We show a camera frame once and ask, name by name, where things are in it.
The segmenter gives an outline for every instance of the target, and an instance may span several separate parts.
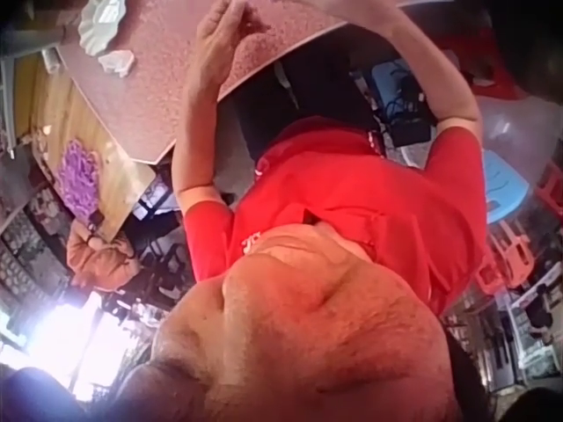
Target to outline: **purple object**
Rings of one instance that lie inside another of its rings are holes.
[[[96,157],[73,139],[64,151],[58,176],[64,204],[78,220],[88,222],[99,205]]]

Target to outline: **wooden table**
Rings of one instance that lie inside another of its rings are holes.
[[[99,235],[110,241],[156,175],[148,165],[131,160],[112,139],[66,73],[49,76],[41,63],[34,82],[32,127],[45,128],[48,133],[41,142],[33,142],[35,159],[44,162],[56,177],[73,138],[98,154],[99,211],[105,217]]]
[[[426,0],[397,0],[400,4]],[[96,58],[78,45],[76,30],[60,46],[61,57],[108,132],[136,161],[156,164],[175,142],[180,93],[195,29],[211,0],[135,0],[120,24],[112,49],[130,49],[131,74],[106,75]],[[289,51],[343,22],[298,4],[252,0],[272,29],[247,39],[237,51],[224,98],[241,83]]]

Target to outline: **shirt logo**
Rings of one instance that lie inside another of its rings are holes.
[[[243,246],[243,253],[245,255],[248,252],[250,252],[250,248],[252,248],[252,245],[255,244],[258,239],[260,239],[260,235],[261,233],[257,231],[256,233],[250,235],[249,237],[247,237],[245,240],[242,241],[241,244]]]

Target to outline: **pink table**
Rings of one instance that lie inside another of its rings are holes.
[[[195,28],[210,3],[128,0],[120,32],[108,48],[135,54],[135,67],[124,79],[105,74],[96,58],[86,55],[78,46],[76,30],[60,47],[69,74],[91,108],[136,161],[156,164],[174,145]],[[221,98],[287,52],[342,25],[336,18],[296,4],[253,3],[272,30],[244,42]]]

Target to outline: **red shirt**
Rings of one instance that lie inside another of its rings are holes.
[[[186,213],[197,280],[223,273],[260,233],[313,214],[398,273],[436,314],[457,299],[486,237],[482,153],[471,132],[442,132],[424,171],[379,156],[367,135],[347,128],[285,138],[260,160],[262,175],[234,213],[213,201]]]

